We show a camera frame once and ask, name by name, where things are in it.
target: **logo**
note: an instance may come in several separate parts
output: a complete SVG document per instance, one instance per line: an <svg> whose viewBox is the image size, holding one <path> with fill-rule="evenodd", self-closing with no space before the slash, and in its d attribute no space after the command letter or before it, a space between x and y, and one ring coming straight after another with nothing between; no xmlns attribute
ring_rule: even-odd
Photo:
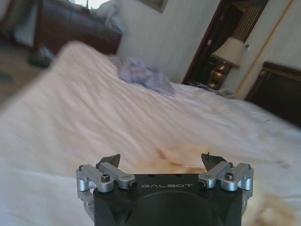
<svg viewBox="0 0 301 226"><path fill-rule="evenodd" d="M142 188L192 187L193 185L141 185Z"/></svg>

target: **picture frame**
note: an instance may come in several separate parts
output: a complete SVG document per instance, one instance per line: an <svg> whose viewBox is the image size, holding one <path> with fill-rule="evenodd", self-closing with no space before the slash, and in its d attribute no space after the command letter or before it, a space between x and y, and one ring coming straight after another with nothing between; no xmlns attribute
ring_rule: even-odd
<svg viewBox="0 0 301 226"><path fill-rule="evenodd" d="M168 0L138 0L150 7L152 7L153 9L157 10L160 13L163 13L165 6L168 2Z"/></svg>

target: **lampshade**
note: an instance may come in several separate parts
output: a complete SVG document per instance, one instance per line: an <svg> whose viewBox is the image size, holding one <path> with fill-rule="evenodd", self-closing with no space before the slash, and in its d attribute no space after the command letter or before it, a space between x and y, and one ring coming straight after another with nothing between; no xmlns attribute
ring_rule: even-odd
<svg viewBox="0 0 301 226"><path fill-rule="evenodd" d="M227 61L235 67L240 67L244 50L245 44L242 41L229 37L212 56Z"/></svg>

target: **wooden headboard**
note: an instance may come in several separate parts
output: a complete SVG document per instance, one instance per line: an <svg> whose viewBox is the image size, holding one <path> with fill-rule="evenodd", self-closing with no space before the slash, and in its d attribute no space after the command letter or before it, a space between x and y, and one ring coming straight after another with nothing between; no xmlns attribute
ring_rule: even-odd
<svg viewBox="0 0 301 226"><path fill-rule="evenodd" d="M246 100L301 127L301 71L265 62Z"/></svg>
<svg viewBox="0 0 301 226"><path fill-rule="evenodd" d="M116 54L122 34L109 29L84 7L58 0L38 0L35 49L46 46L53 53L71 40L79 40L104 54Z"/></svg>

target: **door frame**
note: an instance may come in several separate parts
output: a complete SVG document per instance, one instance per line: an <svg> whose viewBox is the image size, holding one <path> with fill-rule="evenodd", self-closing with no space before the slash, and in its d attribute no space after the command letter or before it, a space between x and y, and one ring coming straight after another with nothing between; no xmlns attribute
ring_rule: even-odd
<svg viewBox="0 0 301 226"><path fill-rule="evenodd" d="M200 58L202 58L205 54L205 49L206 49L206 45L207 45L207 41L209 39L209 36L211 35L211 33L214 31L214 27L215 25L218 23L219 18L222 16L223 14L223 10L225 9L225 7L227 6L227 4L229 3L235 3L235 2L242 2L242 1L253 1L253 0L220 0L219 5L216 8L216 11L210 21L210 24L203 36L203 39L195 53L195 56L189 66L189 69L185 75L185 78L183 80L183 84L188 84L188 80L190 79L191 75L193 74L194 70L197 67L197 63L199 61Z"/></svg>

